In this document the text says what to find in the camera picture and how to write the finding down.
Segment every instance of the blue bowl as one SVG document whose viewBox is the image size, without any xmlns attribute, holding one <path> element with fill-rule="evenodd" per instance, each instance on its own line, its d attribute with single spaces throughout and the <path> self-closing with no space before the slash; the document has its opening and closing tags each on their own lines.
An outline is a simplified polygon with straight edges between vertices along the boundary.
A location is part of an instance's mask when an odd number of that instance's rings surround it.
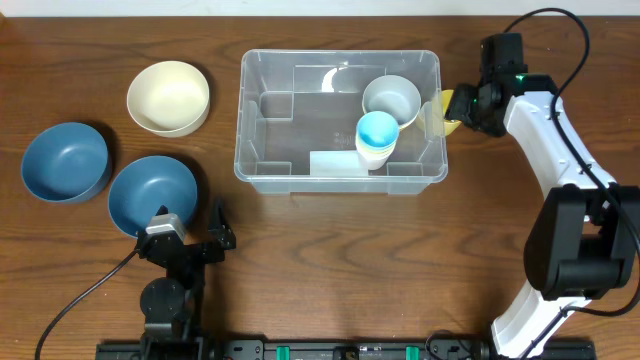
<svg viewBox="0 0 640 360">
<path fill-rule="evenodd" d="M 111 157 L 89 125 L 64 123 L 45 130 L 22 158 L 22 181 L 36 197 L 79 203 L 96 196 L 111 177 Z"/>
<path fill-rule="evenodd" d="M 162 205 L 187 226 L 197 203 L 195 177 L 183 163 L 167 156 L 149 156 L 127 165 L 109 191 L 111 220 L 133 237 L 147 227 Z"/>
</svg>

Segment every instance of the paper cup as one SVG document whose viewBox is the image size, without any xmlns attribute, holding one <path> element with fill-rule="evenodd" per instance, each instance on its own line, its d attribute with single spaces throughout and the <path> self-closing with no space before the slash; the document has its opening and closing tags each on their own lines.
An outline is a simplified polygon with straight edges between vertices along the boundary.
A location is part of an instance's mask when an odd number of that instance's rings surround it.
<svg viewBox="0 0 640 360">
<path fill-rule="evenodd" d="M 209 114 L 209 85 L 192 65 L 157 63 L 133 80 L 127 108 L 138 125 L 156 135 L 185 136 L 196 131 Z"/>
<path fill-rule="evenodd" d="M 411 81 L 397 75 L 385 75 L 373 80 L 362 95 L 365 114 L 372 111 L 391 114 L 400 130 L 415 121 L 420 106 L 418 88 Z"/>
<path fill-rule="evenodd" d="M 360 156 L 360 162 L 367 167 L 369 170 L 378 170 L 387 162 L 389 156 L 393 153 L 395 149 L 395 144 L 393 147 L 382 154 L 372 154 L 360 148 L 359 144 L 356 142 L 356 150 L 358 150 L 358 156 Z"/>
</svg>

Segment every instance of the black wire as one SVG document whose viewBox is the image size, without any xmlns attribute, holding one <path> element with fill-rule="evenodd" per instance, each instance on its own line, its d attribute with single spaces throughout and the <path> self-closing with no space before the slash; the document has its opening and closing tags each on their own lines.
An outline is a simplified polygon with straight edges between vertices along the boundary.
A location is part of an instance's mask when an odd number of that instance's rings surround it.
<svg viewBox="0 0 640 360">
<path fill-rule="evenodd" d="M 551 120 L 553 121 L 553 124 L 554 124 L 558 134 L 560 135 L 560 138 L 562 139 L 562 141 L 565 143 L 565 145 L 569 149 L 569 152 L 571 152 L 573 157 L 576 159 L 576 161 L 580 165 L 580 168 L 582 169 L 582 171 L 589 177 L 589 179 L 591 179 L 591 181 L 593 181 L 594 184 L 596 184 L 598 189 L 600 189 L 600 191 L 602 191 L 604 193 L 604 195 L 605 195 L 607 201 L 609 202 L 610 206 L 613 207 L 613 209 L 618 213 L 618 216 L 620 217 L 620 219 L 624 223 L 624 225 L 627 228 L 627 230 L 629 231 L 630 235 L 633 237 L 633 241 L 634 241 L 634 245 L 635 245 L 635 248 L 636 248 L 636 252 L 638 254 L 638 260 L 640 261 L 640 235 L 638 234 L 638 230 L 636 229 L 636 227 L 633 225 L 633 221 L 631 221 L 631 218 L 629 217 L 627 212 L 620 206 L 620 203 L 618 202 L 618 200 L 613 196 L 613 194 L 611 194 L 611 192 L 600 181 L 600 179 L 598 179 L 593 174 L 593 172 L 591 171 L 590 166 L 587 165 L 587 163 L 584 161 L 584 159 L 580 156 L 580 154 L 578 153 L 576 148 L 571 143 L 571 140 L 569 140 L 569 138 L 567 137 L 567 134 L 564 132 L 564 129 L 562 128 L 562 125 L 560 124 L 560 120 L 558 119 L 558 113 L 555 111 L 556 104 L 558 102 L 558 99 L 560 98 L 560 94 L 564 91 L 564 89 L 566 89 L 566 87 L 569 85 L 569 83 L 571 83 L 571 81 L 580 72 L 580 70 L 584 66 L 585 62 L 587 61 L 587 57 L 589 56 L 589 51 L 591 49 L 591 42 L 590 42 L 589 31 L 587 30 L 587 27 L 584 25 L 582 20 L 580 20 L 580 18 L 578 18 L 575 14 L 573 14 L 573 13 L 567 11 L 567 10 L 559 9 L 559 8 L 544 8 L 544 9 L 539 9 L 539 10 L 532 11 L 530 13 L 527 13 L 527 14 L 519 17 L 513 23 L 511 23 L 511 25 L 509 25 L 505 29 L 504 32 L 509 32 L 511 30 L 511 28 L 513 28 L 516 24 L 520 23 L 521 21 L 523 21 L 523 20 L 525 20 L 525 19 L 527 19 L 527 18 L 529 18 L 529 17 L 531 17 L 533 15 L 536 15 L 536 14 L 539 14 L 539 13 L 542 13 L 542 12 L 558 12 L 558 13 L 564 14 L 564 15 L 568 16 L 569 18 L 571 18 L 573 21 L 575 21 L 576 24 L 578 24 L 578 26 L 580 27 L 580 30 L 582 30 L 582 34 L 584 36 L 584 43 L 585 43 L 584 55 L 582 56 L 582 59 L 580 60 L 580 63 L 578 64 L 576 69 L 573 71 L 573 73 L 571 73 L 569 78 L 564 82 L 564 84 L 562 84 L 562 86 L 560 86 L 558 91 L 554 94 L 553 98 L 551 99 L 551 105 L 550 105 L 550 109 L 549 109 Z M 527 356 L 531 353 L 531 351 L 533 351 L 533 349 L 538 345 L 538 343 L 540 343 L 551 332 L 551 330 L 553 330 L 555 325 L 562 318 L 567 317 L 568 313 L 570 311 L 576 311 L 576 312 L 581 312 L 581 313 L 585 313 L 585 314 L 589 314 L 589 315 L 595 315 L 595 316 L 616 317 L 616 316 L 624 315 L 624 314 L 628 313 L 629 311 L 631 311 L 638 304 L 638 302 L 640 302 L 640 279 L 638 281 L 638 286 L 636 288 L 636 292 L 634 293 L 633 297 L 631 298 L 631 301 L 629 301 L 629 303 L 627 305 L 623 306 L 622 308 L 620 308 L 618 310 L 606 311 L 606 310 L 594 310 L 594 309 L 580 308 L 580 307 L 575 307 L 575 306 L 565 306 L 564 308 L 562 308 L 558 312 L 558 315 L 549 323 L 549 325 L 547 325 L 547 327 L 542 331 L 542 333 L 534 341 L 531 342 L 531 344 L 527 347 L 527 350 L 520 357 L 520 359 L 526 359 Z"/>
<path fill-rule="evenodd" d="M 71 303 L 69 303 L 69 305 L 67 305 L 64 309 L 62 309 L 62 311 L 60 311 L 58 316 L 56 316 L 51 321 L 49 326 L 47 326 L 45 331 L 42 333 L 42 336 L 40 336 L 40 341 L 38 341 L 38 346 L 36 347 L 35 360 L 40 360 L 40 353 L 42 352 L 42 346 L 44 345 L 44 341 L 47 339 L 47 336 L 49 336 L 49 333 L 51 332 L 51 330 L 53 330 L 53 328 L 60 321 L 60 319 L 62 319 L 62 317 L 65 316 L 69 312 L 69 310 L 73 309 L 74 306 L 76 306 L 80 301 L 82 301 L 82 299 L 87 297 L 87 295 L 91 294 L 93 290 L 99 288 L 100 285 L 104 284 L 113 275 L 115 275 L 118 271 L 120 271 L 120 269 L 122 269 L 125 265 L 127 265 L 129 260 L 131 260 L 137 253 L 138 253 L 137 250 L 133 250 L 131 254 L 127 255 L 127 257 L 124 258 L 124 260 L 122 260 L 120 264 L 118 264 L 113 270 L 111 270 L 102 279 L 98 280 L 97 283 L 93 284 L 90 288 L 85 290 L 82 294 L 80 294 L 77 298 L 75 298 Z"/>
</svg>

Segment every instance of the wood grain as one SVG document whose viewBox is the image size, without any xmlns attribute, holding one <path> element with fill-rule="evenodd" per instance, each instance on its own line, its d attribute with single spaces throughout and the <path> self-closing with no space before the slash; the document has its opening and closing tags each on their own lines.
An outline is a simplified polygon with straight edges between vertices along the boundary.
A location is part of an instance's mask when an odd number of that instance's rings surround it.
<svg viewBox="0 0 640 360">
<path fill-rule="evenodd" d="M 238 249 L 208 270 L 204 317 L 218 336 L 485 333 L 525 279 L 522 249 L 542 204 L 514 140 L 459 129 L 447 139 L 448 177 L 416 197 L 260 196 L 232 169 L 240 60 L 254 48 L 429 49 L 452 88 L 478 79 L 480 39 L 511 20 L 7 19 L 0 32 L 0 359 L 32 358 L 55 314 L 133 247 L 109 219 L 107 191 L 64 206 L 39 201 L 23 186 L 27 145 L 65 121 L 96 126 L 116 171 L 146 155 L 175 155 L 196 172 L 202 204 L 224 199 Z M 621 183 L 638 184 L 640 19 L 585 21 L 592 55 L 563 96 L 565 106 L 600 164 Z M 560 82 L 576 65 L 582 39 L 569 20 L 536 18 L 519 30 L 531 71 Z M 213 88 L 207 122 L 185 138 L 144 131 L 125 106 L 135 75 L 166 59 L 196 64 Z M 204 239 L 207 214 L 202 206 L 190 241 Z M 132 261 L 60 322 L 43 358 L 90 359 L 103 339 L 138 338 L 139 294 L 162 275 Z M 593 307 L 623 305 L 636 279 Z M 638 326 L 640 310 L 620 319 L 576 315 L 560 333 L 591 337 L 602 359 L 630 359 L 640 351 Z"/>
</svg>

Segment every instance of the bowl rim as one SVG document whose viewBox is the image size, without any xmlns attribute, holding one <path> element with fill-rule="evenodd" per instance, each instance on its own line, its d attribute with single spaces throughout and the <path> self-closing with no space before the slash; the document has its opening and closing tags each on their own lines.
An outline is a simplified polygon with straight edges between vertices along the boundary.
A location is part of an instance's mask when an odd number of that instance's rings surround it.
<svg viewBox="0 0 640 360">
<path fill-rule="evenodd" d="M 113 191 L 113 186 L 116 184 L 116 181 L 118 181 L 118 178 L 120 177 L 120 175 L 122 175 L 122 173 L 123 173 L 125 170 L 127 170 L 130 166 L 132 166 L 132 165 L 134 165 L 134 164 L 136 164 L 136 163 L 138 163 L 138 162 L 142 162 L 142 161 L 144 161 L 144 160 L 151 159 L 151 158 L 166 158 L 166 159 L 169 159 L 169 160 L 171 160 L 171 161 L 176 161 L 176 162 L 178 162 L 180 165 L 184 166 L 184 168 L 185 168 L 185 169 L 189 172 L 189 174 L 191 175 L 191 178 L 193 179 L 193 183 L 194 183 L 194 184 L 195 184 L 195 186 L 196 186 L 196 197 L 195 197 L 195 198 L 196 198 L 196 200 L 195 200 L 195 203 L 193 204 L 193 210 L 191 211 L 190 219 L 192 219 L 192 218 L 193 218 L 193 215 L 195 214 L 195 212 L 196 212 L 196 210 L 197 210 L 197 208 L 198 208 L 198 195 L 199 195 L 198 181 L 196 180 L 196 176 L 193 174 L 193 171 L 191 171 L 191 169 L 189 169 L 189 167 L 188 167 L 185 163 L 183 163 L 182 161 L 180 161 L 180 160 L 178 160 L 178 159 L 176 159 L 176 158 L 174 158 L 174 157 L 166 156 L 166 155 L 149 155 L 149 156 L 143 156 L 143 157 L 141 157 L 141 158 L 139 158 L 139 159 L 137 159 L 137 160 L 134 160 L 134 161 L 132 161 L 131 163 L 127 164 L 127 166 L 125 166 L 124 168 L 122 168 L 122 170 L 120 170 L 120 172 L 118 172 L 118 174 L 113 178 L 113 181 L 111 182 L 111 186 L 109 187 L 109 194 L 107 195 L 107 212 L 109 213 L 109 218 L 111 219 L 111 222 L 116 226 L 116 228 L 118 228 L 118 230 L 120 230 L 120 232 L 124 233 L 124 234 L 125 234 L 125 235 L 127 235 L 127 236 L 133 237 L 133 238 L 136 238 L 136 237 L 137 237 L 137 235 L 136 235 L 136 234 L 131 235 L 131 234 L 127 233 L 127 232 L 126 232 L 126 231 L 124 231 L 124 230 L 120 227 L 120 225 L 118 225 L 118 223 L 116 223 L 116 221 L 113 219 L 113 215 L 111 214 L 111 193 L 112 193 L 112 191 Z M 184 226 L 186 227 L 186 226 L 187 226 L 187 224 L 186 224 L 186 223 L 187 223 L 187 222 L 188 222 L 188 220 L 190 220 L 190 219 L 187 219 L 187 220 L 185 220 L 185 219 L 180 219 L 180 220 L 181 220 L 181 221 L 183 221 L 183 224 L 184 224 Z"/>
<path fill-rule="evenodd" d="M 33 148 L 33 145 L 36 143 L 36 141 L 38 141 L 38 139 L 41 139 L 42 136 L 44 136 L 45 134 L 47 134 L 50 131 L 53 131 L 53 129 L 66 127 L 66 126 L 79 126 L 79 125 L 81 127 L 88 128 L 91 131 L 94 131 L 96 134 L 98 134 L 100 140 L 102 140 L 101 145 L 104 147 L 104 150 L 107 153 L 107 157 L 106 157 L 106 160 L 104 162 L 104 168 L 102 169 L 102 172 L 100 173 L 100 176 L 98 176 L 96 181 L 94 181 L 93 184 L 91 184 L 91 186 L 89 186 L 85 191 L 81 192 L 78 195 L 75 195 L 75 196 L 72 196 L 72 197 L 69 197 L 69 198 L 66 198 L 66 199 L 53 200 L 53 199 L 48 199 L 48 198 L 45 198 L 45 197 L 42 197 L 42 196 L 36 194 L 35 192 L 33 192 L 33 190 L 31 190 L 31 188 L 29 187 L 29 184 L 27 183 L 27 181 L 25 180 L 25 177 L 24 177 L 24 164 L 25 164 L 25 160 L 27 159 L 27 155 L 29 154 L 29 151 Z M 56 124 L 56 125 L 48 128 L 48 129 L 44 130 L 43 132 L 38 134 L 38 136 L 36 136 L 33 140 L 31 140 L 31 143 L 29 144 L 29 146 L 27 146 L 27 149 L 24 151 L 24 155 L 22 155 L 22 161 L 20 163 L 20 177 L 22 178 L 22 183 L 27 188 L 27 190 L 29 190 L 31 195 L 37 197 L 38 199 L 44 200 L 44 201 L 47 201 L 47 202 L 51 202 L 51 203 L 67 203 L 67 202 L 72 202 L 73 200 L 76 200 L 76 199 L 84 196 L 85 194 L 87 194 L 88 192 L 93 190 L 94 187 L 96 185 L 98 185 L 98 183 L 100 183 L 101 180 L 103 180 L 103 177 L 104 177 L 105 173 L 109 170 L 110 159 L 111 159 L 111 154 L 109 153 L 109 147 L 107 146 L 107 142 L 104 140 L 104 136 L 102 136 L 102 134 L 98 130 L 96 130 L 96 128 L 94 128 L 91 125 L 83 124 L 83 123 L 80 123 L 80 122 L 73 122 L 73 121 L 72 122 L 64 122 L 64 123 Z"/>
<path fill-rule="evenodd" d="M 135 116 L 133 116 L 133 114 L 131 113 L 131 106 L 129 104 L 129 95 L 131 94 L 131 88 L 133 87 L 133 84 L 140 78 L 140 76 L 142 76 L 142 74 L 144 74 L 147 71 L 150 71 L 152 68 L 156 67 L 156 66 L 162 66 L 162 65 L 167 65 L 170 63 L 176 63 L 176 64 L 180 64 L 181 66 L 187 66 L 190 67 L 192 69 L 194 69 L 198 75 L 202 78 L 202 80 L 204 80 L 205 84 L 207 84 L 206 86 L 206 103 L 204 104 L 202 111 L 198 114 L 198 116 L 196 116 L 193 120 L 191 120 L 187 125 L 184 125 L 180 128 L 177 129 L 171 129 L 171 130 L 154 130 L 154 129 L 150 129 L 147 126 L 142 125 L 138 120 L 136 120 Z M 204 74 L 202 73 L 202 71 L 200 71 L 200 69 L 198 69 L 197 67 L 184 62 L 184 61 L 178 61 L 178 60 L 167 60 L 167 61 L 161 61 L 161 62 L 157 62 L 155 64 L 149 65 L 147 66 L 144 70 L 142 70 L 141 72 L 139 72 L 135 78 L 133 78 L 133 81 L 131 81 L 131 84 L 129 85 L 129 89 L 127 90 L 127 112 L 129 113 L 129 116 L 131 117 L 131 119 L 138 124 L 138 126 L 140 126 L 141 128 L 150 131 L 152 133 L 155 134 L 173 134 L 176 132 L 180 132 L 183 131 L 185 129 L 187 129 L 189 126 L 192 126 L 194 123 L 198 122 L 198 120 L 200 120 L 200 118 L 205 115 L 207 113 L 207 111 L 209 110 L 209 105 L 211 102 L 211 90 L 209 89 L 209 82 L 207 81 L 207 78 L 204 76 Z"/>
</svg>

